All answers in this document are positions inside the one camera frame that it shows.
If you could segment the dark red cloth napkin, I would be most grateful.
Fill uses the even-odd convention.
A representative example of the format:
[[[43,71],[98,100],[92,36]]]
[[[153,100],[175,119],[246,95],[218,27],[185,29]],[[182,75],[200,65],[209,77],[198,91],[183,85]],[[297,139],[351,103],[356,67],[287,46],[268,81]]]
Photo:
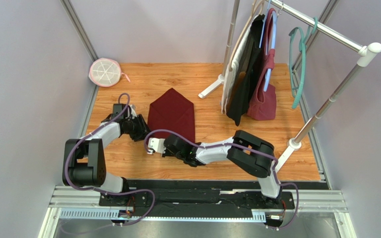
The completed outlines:
[[[174,88],[150,104],[147,124],[151,131],[166,129],[195,142],[194,104]]]

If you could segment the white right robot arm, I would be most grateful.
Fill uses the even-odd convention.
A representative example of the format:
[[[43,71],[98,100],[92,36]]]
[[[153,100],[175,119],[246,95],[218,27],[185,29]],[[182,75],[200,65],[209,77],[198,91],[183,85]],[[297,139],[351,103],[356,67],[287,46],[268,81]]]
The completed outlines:
[[[171,134],[163,141],[163,157],[175,157],[191,166],[205,166],[218,161],[231,161],[257,178],[263,196],[278,200],[282,188],[274,168],[274,146],[243,130],[219,142],[193,144]]]

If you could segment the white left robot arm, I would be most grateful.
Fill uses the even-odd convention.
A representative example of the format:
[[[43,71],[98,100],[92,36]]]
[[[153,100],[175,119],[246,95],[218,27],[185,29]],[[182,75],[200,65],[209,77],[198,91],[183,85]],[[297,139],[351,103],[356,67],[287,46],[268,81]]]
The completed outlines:
[[[113,111],[90,135],[65,143],[62,180],[78,190],[97,190],[105,194],[129,192],[127,179],[107,171],[104,149],[122,135],[132,141],[143,140],[150,129],[134,105],[114,104]]]

